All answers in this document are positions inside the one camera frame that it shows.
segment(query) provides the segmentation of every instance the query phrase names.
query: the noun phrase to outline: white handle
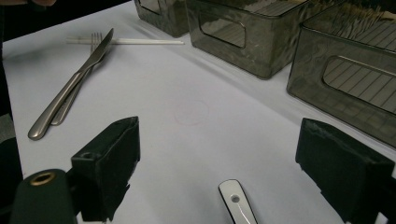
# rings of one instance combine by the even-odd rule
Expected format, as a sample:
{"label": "white handle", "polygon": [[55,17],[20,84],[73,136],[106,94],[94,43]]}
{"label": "white handle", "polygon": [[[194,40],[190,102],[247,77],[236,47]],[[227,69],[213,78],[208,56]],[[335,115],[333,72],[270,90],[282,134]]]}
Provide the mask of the white handle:
{"label": "white handle", "polygon": [[[67,44],[91,44],[91,39],[88,37],[67,37]],[[113,45],[184,45],[183,41],[179,40],[156,40],[156,39],[129,39],[129,38],[113,38],[111,40]]]}
{"label": "white handle", "polygon": [[250,208],[245,192],[237,180],[227,180],[219,185],[219,191],[223,198],[233,223],[257,224],[253,211]]}

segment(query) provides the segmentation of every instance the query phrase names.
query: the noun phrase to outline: fork handle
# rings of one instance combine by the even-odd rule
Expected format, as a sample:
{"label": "fork handle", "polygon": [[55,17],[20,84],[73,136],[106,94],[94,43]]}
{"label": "fork handle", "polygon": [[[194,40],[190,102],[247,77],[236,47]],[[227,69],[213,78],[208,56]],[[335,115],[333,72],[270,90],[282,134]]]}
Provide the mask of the fork handle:
{"label": "fork handle", "polygon": [[64,85],[61,91],[55,96],[52,102],[35,121],[35,124],[32,126],[29,133],[27,134],[30,139],[39,140],[44,136],[53,117],[55,116],[61,105],[64,103],[64,100],[67,98],[70,91],[73,90],[73,88],[75,88],[77,84],[82,80],[86,71],[87,70],[77,71],[66,83],[66,85]]}
{"label": "fork handle", "polygon": [[73,90],[69,93],[67,98],[64,100],[64,103],[62,106],[59,108],[58,112],[56,113],[55,117],[53,117],[51,121],[51,125],[57,126],[60,125],[62,122],[64,122],[64,119],[66,118],[67,113],[70,110],[70,107],[72,106],[74,100],[77,97],[78,91],[81,88],[82,82],[84,81],[85,77],[92,71],[92,68],[88,69],[88,71],[83,75],[83,78],[81,81],[76,85]]}

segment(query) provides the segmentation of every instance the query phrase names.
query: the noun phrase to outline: utensil handle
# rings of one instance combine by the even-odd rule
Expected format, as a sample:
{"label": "utensil handle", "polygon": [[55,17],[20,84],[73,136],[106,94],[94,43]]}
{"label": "utensil handle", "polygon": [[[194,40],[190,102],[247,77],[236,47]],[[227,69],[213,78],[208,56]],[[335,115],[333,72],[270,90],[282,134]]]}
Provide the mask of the utensil handle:
{"label": "utensil handle", "polygon": [[[67,44],[91,44],[88,37],[67,37]],[[111,40],[113,45],[184,45],[180,40],[156,40],[156,39],[130,39],[130,38],[114,38]]]}
{"label": "utensil handle", "polygon": [[219,191],[235,224],[257,224],[245,192],[237,180],[227,180],[219,185]]}
{"label": "utensil handle", "polygon": [[81,81],[76,85],[73,90],[70,91],[69,95],[67,98],[64,100],[64,103],[62,106],[59,108],[58,112],[56,115],[53,117],[51,121],[51,125],[57,126],[60,125],[62,122],[64,122],[64,119],[66,118],[67,113],[70,110],[70,107],[72,106],[74,100],[77,97],[78,91],[81,88],[82,82],[84,81],[83,79],[92,71],[92,69],[88,69],[88,71],[83,75],[83,78]]}
{"label": "utensil handle", "polygon": [[85,72],[86,70],[77,71],[66,83],[66,85],[64,85],[61,91],[55,96],[52,102],[35,121],[35,124],[27,134],[30,139],[39,140],[44,136],[58,109],[64,103],[64,100],[67,98],[70,91],[73,90],[73,88],[75,88],[76,85],[81,81]]}

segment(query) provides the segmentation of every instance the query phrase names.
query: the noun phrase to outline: cutlery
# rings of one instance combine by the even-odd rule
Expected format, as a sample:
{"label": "cutlery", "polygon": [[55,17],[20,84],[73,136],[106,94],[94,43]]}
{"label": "cutlery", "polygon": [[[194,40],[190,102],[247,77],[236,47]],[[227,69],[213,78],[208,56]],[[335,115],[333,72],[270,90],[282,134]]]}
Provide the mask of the cutlery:
{"label": "cutlery", "polygon": [[219,185],[219,191],[235,224],[257,224],[248,199],[237,180],[231,179]]}
{"label": "cutlery", "polygon": [[77,70],[77,72],[70,78],[66,85],[61,89],[61,91],[56,95],[40,117],[35,121],[28,133],[28,137],[32,140],[41,139],[46,133],[53,117],[64,103],[68,94],[74,87],[81,81],[85,73],[95,64],[99,63],[103,55],[106,53],[107,48],[113,37],[114,29],[111,29],[106,35],[105,39],[99,44],[93,54],[88,58],[88,60]]}
{"label": "cutlery", "polygon": [[[100,44],[100,42],[103,40],[102,34],[92,34],[91,36],[91,54],[95,51],[97,46]],[[87,70],[87,72],[84,74],[84,77],[81,79],[81,81],[77,84],[77,86],[69,93],[67,96],[66,100],[64,100],[64,103],[62,104],[61,108],[59,108],[58,112],[56,113],[55,117],[52,119],[52,122],[50,123],[51,125],[60,125],[64,119],[66,118],[67,112],[69,112],[70,107],[72,106],[74,100],[77,97],[78,91],[81,88],[82,82],[84,79],[91,74],[93,67]]]}

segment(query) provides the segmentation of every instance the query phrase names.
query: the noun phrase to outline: white straw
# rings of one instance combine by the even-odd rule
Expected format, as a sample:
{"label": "white straw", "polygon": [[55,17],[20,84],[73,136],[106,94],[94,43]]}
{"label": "white straw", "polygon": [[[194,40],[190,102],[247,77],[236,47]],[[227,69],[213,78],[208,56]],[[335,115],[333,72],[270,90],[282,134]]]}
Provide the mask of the white straw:
{"label": "white straw", "polygon": [[[91,44],[90,37],[67,37],[67,44]],[[113,38],[111,44],[114,45],[184,45],[183,41],[179,40],[156,40],[156,39],[128,39],[128,38]]]}

